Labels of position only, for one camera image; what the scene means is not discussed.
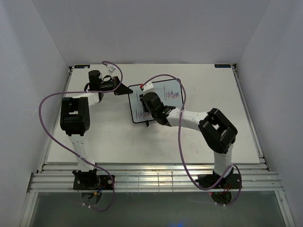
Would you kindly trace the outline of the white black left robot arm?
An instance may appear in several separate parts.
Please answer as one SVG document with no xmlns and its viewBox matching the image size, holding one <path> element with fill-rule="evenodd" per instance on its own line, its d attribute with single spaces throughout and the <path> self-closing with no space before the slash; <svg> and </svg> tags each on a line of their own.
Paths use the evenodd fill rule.
<svg viewBox="0 0 303 227">
<path fill-rule="evenodd" d="M 95 189 L 100 185 L 100 177 L 94 167 L 95 162 L 90 154 L 89 141 L 86 132 L 90 128 L 89 108 L 101 102 L 103 92 L 113 90 L 116 96 L 128 95 L 133 91 L 126 87 L 117 76 L 101 76 L 99 70 L 88 72 L 89 83 L 85 93 L 64 97 L 61 102 L 60 127 L 69 137 L 76 156 L 78 169 L 73 174 L 80 184 Z"/>
</svg>

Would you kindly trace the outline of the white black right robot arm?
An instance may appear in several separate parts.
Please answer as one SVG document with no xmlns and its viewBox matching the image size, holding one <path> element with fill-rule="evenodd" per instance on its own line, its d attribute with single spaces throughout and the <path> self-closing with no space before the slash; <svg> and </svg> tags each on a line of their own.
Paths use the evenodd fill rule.
<svg viewBox="0 0 303 227">
<path fill-rule="evenodd" d="M 238 131 L 217 108 L 209 112 L 191 112 L 164 105 L 155 92 L 140 95 L 143 109 L 160 125 L 183 127 L 202 133 L 208 147 L 214 152 L 214 170 L 211 176 L 199 177 L 196 181 L 203 188 L 213 184 L 220 188 L 231 182 L 233 173 L 232 147 Z"/>
</svg>

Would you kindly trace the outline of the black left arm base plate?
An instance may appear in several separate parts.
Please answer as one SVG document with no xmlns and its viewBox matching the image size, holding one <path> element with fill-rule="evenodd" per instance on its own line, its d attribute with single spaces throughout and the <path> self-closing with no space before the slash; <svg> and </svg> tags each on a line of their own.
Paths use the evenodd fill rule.
<svg viewBox="0 0 303 227">
<path fill-rule="evenodd" d="M 96 175 L 93 177 L 77 177 L 74 178 L 73 190 L 78 191 L 97 191 L 102 190 L 113 190 L 115 182 L 115 175 L 112 178 L 108 175 Z"/>
</svg>

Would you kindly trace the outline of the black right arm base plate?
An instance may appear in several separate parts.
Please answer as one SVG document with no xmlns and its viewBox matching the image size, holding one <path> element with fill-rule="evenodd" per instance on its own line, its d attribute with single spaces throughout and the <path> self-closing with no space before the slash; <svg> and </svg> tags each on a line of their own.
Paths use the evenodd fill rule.
<svg viewBox="0 0 303 227">
<path fill-rule="evenodd" d="M 198 175 L 195 182 L 199 184 L 199 186 L 208 188 L 211 187 L 217 180 L 219 179 L 218 175 Z M 231 174 L 223 179 L 214 187 L 215 189 L 239 189 L 242 188 L 242 184 L 240 183 L 240 175 L 239 174 Z"/>
</svg>

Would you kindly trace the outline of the white black-framed whiteboard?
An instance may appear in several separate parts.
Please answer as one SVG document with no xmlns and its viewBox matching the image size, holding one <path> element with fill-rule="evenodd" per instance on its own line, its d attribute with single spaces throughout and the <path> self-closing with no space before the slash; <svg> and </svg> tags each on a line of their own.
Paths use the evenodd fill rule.
<svg viewBox="0 0 303 227">
<path fill-rule="evenodd" d="M 160 80 L 152 82 L 154 92 L 159 96 L 164 105 L 175 106 L 181 108 L 183 105 L 183 92 L 181 85 L 174 79 Z M 129 88 L 133 93 L 128 94 L 131 117 L 133 123 L 142 123 L 153 121 L 151 114 L 147 112 L 141 101 L 143 90 L 140 85 L 131 85 Z"/>
</svg>

